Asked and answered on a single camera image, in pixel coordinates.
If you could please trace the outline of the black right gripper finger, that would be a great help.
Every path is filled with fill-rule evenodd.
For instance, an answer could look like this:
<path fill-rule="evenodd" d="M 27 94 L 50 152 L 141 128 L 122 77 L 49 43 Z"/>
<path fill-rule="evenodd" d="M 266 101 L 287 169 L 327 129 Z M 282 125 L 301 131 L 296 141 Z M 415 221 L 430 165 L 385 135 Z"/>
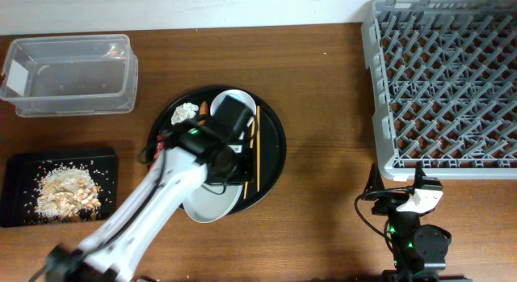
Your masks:
<path fill-rule="evenodd" d="M 427 176 L 422 169 L 422 163 L 418 162 L 414 174 L 414 188 L 422 189 L 427 183 L 426 177 Z"/>
<path fill-rule="evenodd" d="M 362 199 L 363 200 L 375 200 L 377 196 L 385 190 L 385 186 L 380 174 L 378 165 L 373 163 L 368 176 L 368 181 L 365 185 Z"/>

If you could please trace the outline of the white round plate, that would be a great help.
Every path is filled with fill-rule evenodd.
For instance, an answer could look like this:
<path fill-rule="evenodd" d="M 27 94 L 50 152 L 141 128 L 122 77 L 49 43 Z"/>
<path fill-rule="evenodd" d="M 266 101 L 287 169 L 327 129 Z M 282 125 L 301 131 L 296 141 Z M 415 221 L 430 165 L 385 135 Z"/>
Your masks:
<path fill-rule="evenodd" d="M 233 209 L 242 189 L 242 185 L 211 187 L 204 184 L 183 201 L 183 209 L 196 222 L 217 221 Z"/>

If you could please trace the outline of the orange carrot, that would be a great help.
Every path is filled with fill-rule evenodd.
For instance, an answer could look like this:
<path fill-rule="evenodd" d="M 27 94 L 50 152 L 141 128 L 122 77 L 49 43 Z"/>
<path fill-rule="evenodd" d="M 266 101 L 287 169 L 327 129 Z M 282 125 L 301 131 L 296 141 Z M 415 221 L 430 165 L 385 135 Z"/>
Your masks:
<path fill-rule="evenodd" d="M 204 125 L 205 121 L 208 117 L 208 103 L 206 101 L 203 101 L 200 105 L 199 109 L 199 125 Z"/>

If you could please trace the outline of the white tissue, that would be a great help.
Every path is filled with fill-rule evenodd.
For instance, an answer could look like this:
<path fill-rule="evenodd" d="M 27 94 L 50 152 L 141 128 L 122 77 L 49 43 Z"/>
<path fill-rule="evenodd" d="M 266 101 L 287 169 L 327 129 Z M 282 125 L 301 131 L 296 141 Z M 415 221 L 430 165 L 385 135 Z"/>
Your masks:
<path fill-rule="evenodd" d="M 194 118 L 200 107 L 194 103 L 183 103 L 177 106 L 170 119 L 172 125 Z"/>

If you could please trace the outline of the red snack wrapper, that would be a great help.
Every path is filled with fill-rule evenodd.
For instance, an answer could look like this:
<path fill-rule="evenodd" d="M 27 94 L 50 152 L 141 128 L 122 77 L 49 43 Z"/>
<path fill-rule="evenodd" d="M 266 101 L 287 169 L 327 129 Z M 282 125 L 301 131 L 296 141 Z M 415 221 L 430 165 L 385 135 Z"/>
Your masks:
<path fill-rule="evenodd" d="M 157 140 L 156 140 L 156 146 L 155 146 L 155 153 L 153 155 L 153 161 L 151 162 L 151 165 L 149 167 L 150 170 L 153 169 L 155 161 L 158 159 L 159 154 L 162 152 L 162 150 L 164 148 L 164 139 L 165 139 L 164 134 L 161 134 L 161 133 L 158 134 Z"/>

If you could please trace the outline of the rice and food scraps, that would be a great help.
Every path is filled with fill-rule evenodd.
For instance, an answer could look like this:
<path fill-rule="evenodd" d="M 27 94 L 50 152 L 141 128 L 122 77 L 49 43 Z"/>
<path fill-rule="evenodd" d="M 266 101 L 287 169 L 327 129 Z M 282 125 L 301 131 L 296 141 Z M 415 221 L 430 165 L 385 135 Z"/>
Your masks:
<path fill-rule="evenodd" d="M 29 179 L 31 189 L 22 190 L 23 212 L 31 225 L 54 222 L 96 221 L 109 215 L 115 204 L 115 183 L 109 170 L 94 168 L 94 162 L 43 161 Z"/>

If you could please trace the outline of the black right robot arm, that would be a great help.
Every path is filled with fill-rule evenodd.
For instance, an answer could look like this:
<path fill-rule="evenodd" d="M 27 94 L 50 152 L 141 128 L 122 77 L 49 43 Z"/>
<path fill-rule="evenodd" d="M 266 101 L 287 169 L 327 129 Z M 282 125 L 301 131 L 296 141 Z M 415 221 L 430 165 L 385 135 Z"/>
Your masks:
<path fill-rule="evenodd" d="M 355 198 L 354 208 L 362 222 L 379 234 L 393 255 L 394 269 L 381 274 L 383 281 L 466 281 L 463 276 L 441 276 L 452 234 L 437 225 L 422 224 L 420 218 L 431 213 L 443 196 L 443 185 L 418 166 L 414 183 L 406 187 L 384 186 L 380 169 L 372 164 L 364 191 Z M 373 215 L 385 216 L 383 229 L 377 229 L 360 212 L 359 202 L 371 201 Z"/>

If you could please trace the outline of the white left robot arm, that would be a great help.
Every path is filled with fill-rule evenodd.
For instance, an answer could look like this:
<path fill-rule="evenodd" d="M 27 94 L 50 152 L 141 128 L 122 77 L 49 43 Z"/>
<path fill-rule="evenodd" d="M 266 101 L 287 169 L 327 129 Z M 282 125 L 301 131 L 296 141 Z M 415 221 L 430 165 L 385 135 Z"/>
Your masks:
<path fill-rule="evenodd" d="M 203 185 L 227 188 L 248 174 L 232 145 L 253 139 L 257 119 L 243 102 L 226 96 L 211 115 L 184 120 L 163 133 L 158 157 L 125 202 L 75 250 L 55 246 L 31 279 L 130 281 L 150 243 L 183 202 Z"/>

